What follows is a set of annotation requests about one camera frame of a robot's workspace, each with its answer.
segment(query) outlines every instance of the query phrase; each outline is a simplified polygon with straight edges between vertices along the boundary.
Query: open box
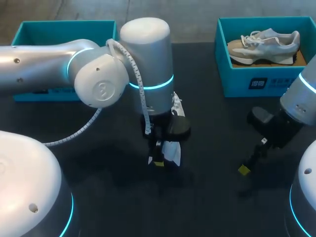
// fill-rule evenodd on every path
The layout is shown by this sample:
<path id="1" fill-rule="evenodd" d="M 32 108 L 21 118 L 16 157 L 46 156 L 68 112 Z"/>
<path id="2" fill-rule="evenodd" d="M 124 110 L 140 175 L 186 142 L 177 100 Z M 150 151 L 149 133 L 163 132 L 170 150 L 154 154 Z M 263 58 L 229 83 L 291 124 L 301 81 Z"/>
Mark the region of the open box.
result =
<path id="1" fill-rule="evenodd" d="M 227 43 L 272 28 L 281 34 L 300 33 L 300 51 L 308 63 L 316 54 L 316 25 L 311 17 L 219 18 L 215 57 L 226 97 L 281 96 L 304 66 L 233 67 Z"/>
<path id="2" fill-rule="evenodd" d="M 104 46 L 117 39 L 115 21 L 26 21 L 20 25 L 13 45 L 53 45 L 86 39 Z M 15 101 L 78 101 L 73 88 L 52 88 L 14 96 Z"/>

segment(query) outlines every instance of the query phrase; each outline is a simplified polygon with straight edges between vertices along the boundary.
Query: small hole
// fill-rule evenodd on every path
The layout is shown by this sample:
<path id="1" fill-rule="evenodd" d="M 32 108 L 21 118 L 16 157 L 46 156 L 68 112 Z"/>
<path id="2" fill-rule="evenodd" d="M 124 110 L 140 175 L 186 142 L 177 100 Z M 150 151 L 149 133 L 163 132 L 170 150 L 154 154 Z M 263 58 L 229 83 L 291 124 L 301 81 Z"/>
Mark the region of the small hole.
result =
<path id="1" fill-rule="evenodd" d="M 39 211 L 38 206 L 36 206 L 34 203 L 29 205 L 29 210 L 33 213 L 37 213 Z"/>
<path id="2" fill-rule="evenodd" d="M 308 168 L 304 171 L 304 174 L 310 174 L 312 172 L 312 169 Z"/>

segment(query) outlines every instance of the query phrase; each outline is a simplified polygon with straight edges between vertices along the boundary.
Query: yellow tag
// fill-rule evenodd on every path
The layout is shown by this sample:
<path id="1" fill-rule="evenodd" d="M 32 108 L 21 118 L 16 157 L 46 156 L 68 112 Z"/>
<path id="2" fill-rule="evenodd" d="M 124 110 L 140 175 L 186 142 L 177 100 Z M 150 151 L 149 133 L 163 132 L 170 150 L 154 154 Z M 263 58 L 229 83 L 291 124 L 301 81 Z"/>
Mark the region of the yellow tag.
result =
<path id="1" fill-rule="evenodd" d="M 154 163 L 155 163 L 156 166 L 164 167 L 164 163 L 163 162 L 154 161 Z"/>
<path id="2" fill-rule="evenodd" d="M 246 176 L 250 172 L 250 169 L 248 169 L 246 166 L 242 164 L 241 167 L 239 167 L 238 171 L 243 176 Z"/>

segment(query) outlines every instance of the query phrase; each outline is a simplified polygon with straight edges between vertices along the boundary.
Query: black tabletop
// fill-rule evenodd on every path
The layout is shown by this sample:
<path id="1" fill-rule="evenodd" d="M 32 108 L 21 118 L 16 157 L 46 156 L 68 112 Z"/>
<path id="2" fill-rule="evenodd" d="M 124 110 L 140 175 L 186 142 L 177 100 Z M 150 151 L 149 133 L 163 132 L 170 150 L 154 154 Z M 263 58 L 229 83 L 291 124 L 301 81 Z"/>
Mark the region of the black tabletop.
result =
<path id="1" fill-rule="evenodd" d="M 278 98 L 224 98 L 213 48 L 173 45 L 175 91 L 192 124 L 177 172 L 148 169 L 128 91 L 87 132 L 51 149 L 73 190 L 82 237 L 286 236 L 289 188 L 316 129 L 303 128 L 287 147 L 269 151 L 251 177 L 241 177 L 241 161 L 262 138 L 246 115 L 253 106 L 275 112 Z M 72 134 L 94 113 L 82 103 L 5 98 L 0 106 L 1 130 L 42 142 Z"/>

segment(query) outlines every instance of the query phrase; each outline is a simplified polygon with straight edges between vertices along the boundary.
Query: white spiral cable wrap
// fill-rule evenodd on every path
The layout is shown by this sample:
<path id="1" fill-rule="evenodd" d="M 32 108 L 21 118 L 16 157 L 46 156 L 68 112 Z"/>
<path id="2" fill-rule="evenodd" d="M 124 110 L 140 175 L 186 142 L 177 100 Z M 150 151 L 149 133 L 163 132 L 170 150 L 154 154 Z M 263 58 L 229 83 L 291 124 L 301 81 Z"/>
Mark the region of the white spiral cable wrap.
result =
<path id="1" fill-rule="evenodd" d="M 86 131 L 90 125 L 96 120 L 96 118 L 99 116 L 100 112 L 102 111 L 102 109 L 97 109 L 97 111 L 94 113 L 94 115 L 92 116 L 92 118 L 85 124 L 85 126 L 83 126 L 81 129 L 79 129 L 77 132 L 75 132 L 74 134 L 64 138 L 64 139 L 60 139 L 58 141 L 55 142 L 48 142 L 48 143 L 43 143 L 43 145 L 47 146 L 47 147 L 53 147 L 56 145 L 60 145 L 63 144 L 65 142 L 69 142 L 70 140 L 74 139 L 75 137 L 78 137 L 80 134 L 82 134 L 84 131 Z"/>
<path id="2" fill-rule="evenodd" d="M 142 105 L 143 115 L 145 118 L 145 125 L 146 125 L 145 126 L 145 134 L 149 135 L 151 133 L 151 124 L 150 124 L 149 114 L 148 114 L 147 105 L 146 105 L 145 91 L 144 91 L 142 77 L 139 73 L 139 70 L 138 70 L 138 67 L 135 63 L 135 60 L 130 55 L 130 53 L 127 51 L 127 49 L 124 48 L 123 45 L 121 45 L 119 42 L 115 41 L 114 39 L 107 40 L 106 45 L 110 46 L 113 44 L 124 54 L 125 57 L 127 57 L 129 63 L 132 65 L 133 71 L 134 71 L 136 79 L 137 79 L 137 84 L 139 87 L 139 96 L 140 96 L 140 101 L 141 101 L 141 105 Z"/>
<path id="3" fill-rule="evenodd" d="M 124 56 L 127 57 L 128 61 L 132 65 L 133 71 L 134 71 L 136 79 L 137 79 L 137 84 L 138 84 L 138 87 L 139 87 L 139 96 L 140 96 L 140 101 L 141 101 L 141 104 L 142 104 L 143 115 L 144 115 L 144 118 L 145 118 L 145 125 L 146 125 L 145 126 L 145 134 L 149 135 L 151 133 L 151 124 L 150 124 L 149 114 L 148 114 L 147 105 L 146 105 L 145 91 L 144 91 L 142 77 L 141 77 L 141 75 L 139 73 L 139 70 L 138 70 L 138 67 L 137 67 L 137 65 L 135 63 L 135 60 L 130 55 L 130 53 L 126 50 L 126 48 L 124 48 L 119 42 L 117 42 L 117 41 L 115 41 L 113 39 L 109 39 L 109 40 L 107 40 L 106 45 L 109 46 L 110 51 L 112 53 L 112 56 L 114 57 L 114 60 L 118 60 L 118 59 L 117 59 L 116 53 L 114 51 L 113 45 L 115 45 L 124 54 Z M 58 141 L 55 141 L 55 142 L 43 143 L 43 145 L 45 145 L 47 147 L 53 147 L 53 146 L 60 145 L 60 144 L 63 144 L 65 142 L 68 142 L 68 141 L 74 139 L 75 137 L 78 137 L 80 134 L 82 134 L 85 130 L 87 130 L 90 127 L 90 125 L 99 116 L 101 111 L 102 111 L 102 109 L 97 109 L 97 111 L 94 113 L 92 118 L 81 129 L 79 129 L 74 134 L 72 134 L 72 135 L 70 135 L 70 136 L 68 136 L 68 137 L 66 137 L 64 139 L 60 139 Z"/>

